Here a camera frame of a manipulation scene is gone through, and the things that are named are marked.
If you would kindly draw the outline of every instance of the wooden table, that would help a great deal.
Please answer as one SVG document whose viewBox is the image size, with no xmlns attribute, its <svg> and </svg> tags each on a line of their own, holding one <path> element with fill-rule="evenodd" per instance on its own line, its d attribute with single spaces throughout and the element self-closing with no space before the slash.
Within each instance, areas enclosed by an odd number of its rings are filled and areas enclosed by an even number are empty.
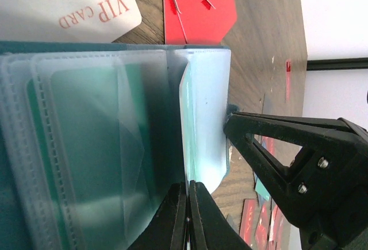
<svg viewBox="0 0 368 250">
<path fill-rule="evenodd" d="M 137 4 L 142 24 L 117 41 L 163 44 L 163 1 L 137 0 Z M 229 101 L 243 111 L 260 113 L 267 94 L 273 103 L 273 114 L 301 116 L 306 45 L 300 0 L 236 0 L 236 7 L 237 23 L 222 42 L 232 51 Z M 286 59 L 292 60 L 288 102 Z M 275 142 L 275 156 L 283 164 L 289 165 L 297 151 L 297 146 Z M 212 196 L 224 215 L 230 214 L 239 226 L 244 199 L 256 198 L 256 194 L 252 170 L 237 150 L 233 150 L 229 175 Z M 289 226 L 286 226 L 282 249 L 288 249 L 288 242 Z"/>
</svg>

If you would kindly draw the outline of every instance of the red paper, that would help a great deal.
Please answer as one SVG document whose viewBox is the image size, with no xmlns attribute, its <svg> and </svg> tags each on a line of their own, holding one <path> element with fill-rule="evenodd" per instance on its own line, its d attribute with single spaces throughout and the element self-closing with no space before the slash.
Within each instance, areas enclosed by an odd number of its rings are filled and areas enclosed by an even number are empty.
<svg viewBox="0 0 368 250">
<path fill-rule="evenodd" d="M 215 9 L 206 0 L 177 0 L 178 14 L 174 0 L 164 0 L 166 44 L 220 43 L 236 22 L 235 0 L 208 1 Z"/>
<path fill-rule="evenodd" d="M 241 215 L 241 224 L 239 236 L 248 244 L 252 243 L 252 225 L 254 218 L 254 209 L 256 206 L 256 199 L 244 200 L 243 214 Z"/>
<path fill-rule="evenodd" d="M 269 233 L 269 215 L 267 212 L 267 204 L 265 202 L 260 211 L 259 220 L 257 223 L 257 228 L 255 230 L 255 242 L 257 244 L 258 250 L 267 249 L 267 235 Z"/>
</svg>

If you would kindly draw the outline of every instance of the black clamp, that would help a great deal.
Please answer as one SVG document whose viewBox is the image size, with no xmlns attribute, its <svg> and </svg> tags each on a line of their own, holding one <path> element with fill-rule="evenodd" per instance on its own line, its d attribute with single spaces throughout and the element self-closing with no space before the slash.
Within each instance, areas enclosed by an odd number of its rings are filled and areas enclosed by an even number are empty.
<svg viewBox="0 0 368 250">
<path fill-rule="evenodd" d="M 152 221 L 129 250 L 251 250 L 229 226 L 203 183 L 173 184 Z"/>
<path fill-rule="evenodd" d="M 225 134 L 269 191 L 306 249 L 368 249 L 368 134 L 345 119 L 234 112 Z M 254 135 L 302 146 L 283 166 Z"/>
</svg>

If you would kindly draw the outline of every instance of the white card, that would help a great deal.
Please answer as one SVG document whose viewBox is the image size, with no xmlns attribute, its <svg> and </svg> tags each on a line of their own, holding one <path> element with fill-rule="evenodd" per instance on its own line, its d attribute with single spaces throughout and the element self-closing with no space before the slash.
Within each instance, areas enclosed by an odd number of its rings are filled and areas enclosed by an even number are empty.
<svg viewBox="0 0 368 250">
<path fill-rule="evenodd" d="M 0 24 L 8 31 L 0 31 L 0 40 L 109 43 L 141 23 L 135 0 L 8 0 L 7 5 L 1 1 Z M 41 27 L 24 33 L 24 23 Z"/>
</svg>

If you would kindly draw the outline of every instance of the translucent plastic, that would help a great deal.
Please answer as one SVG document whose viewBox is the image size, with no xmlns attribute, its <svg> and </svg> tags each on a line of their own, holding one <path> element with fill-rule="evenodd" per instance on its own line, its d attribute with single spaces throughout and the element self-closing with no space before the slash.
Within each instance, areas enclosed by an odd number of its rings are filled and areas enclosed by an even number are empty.
<svg viewBox="0 0 368 250">
<path fill-rule="evenodd" d="M 2 135 L 35 249 L 126 249 L 172 183 L 213 191 L 226 174 L 229 50 L 4 46 L 64 51 L 0 56 Z"/>
</svg>

